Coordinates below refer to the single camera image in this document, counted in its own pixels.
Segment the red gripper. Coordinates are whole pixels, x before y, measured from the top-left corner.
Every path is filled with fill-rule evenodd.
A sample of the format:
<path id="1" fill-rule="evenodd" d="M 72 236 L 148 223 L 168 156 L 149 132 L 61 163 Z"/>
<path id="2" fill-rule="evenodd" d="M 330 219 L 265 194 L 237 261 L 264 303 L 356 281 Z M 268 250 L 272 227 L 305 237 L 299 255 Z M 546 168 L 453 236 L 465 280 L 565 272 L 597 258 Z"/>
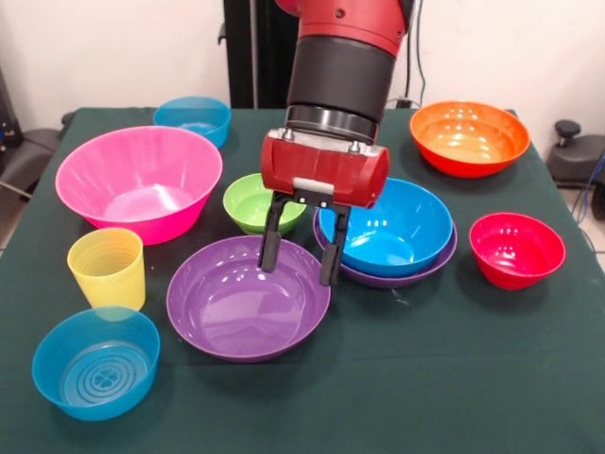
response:
<path id="1" fill-rule="evenodd" d="M 272 194 L 258 266 L 264 272 L 274 272 L 276 268 L 281 241 L 279 222 L 286 194 L 292 195 L 297 189 L 325 194 L 340 204 L 329 206 L 335 213 L 334 234 L 321 260 L 320 283 L 330 287 L 337 283 L 351 214 L 349 206 L 375 205 L 389 174 L 389 150 L 303 131 L 293 131 L 290 140 L 285 135 L 285 128 L 269 131 L 261 148 L 264 185 L 280 193 Z"/>

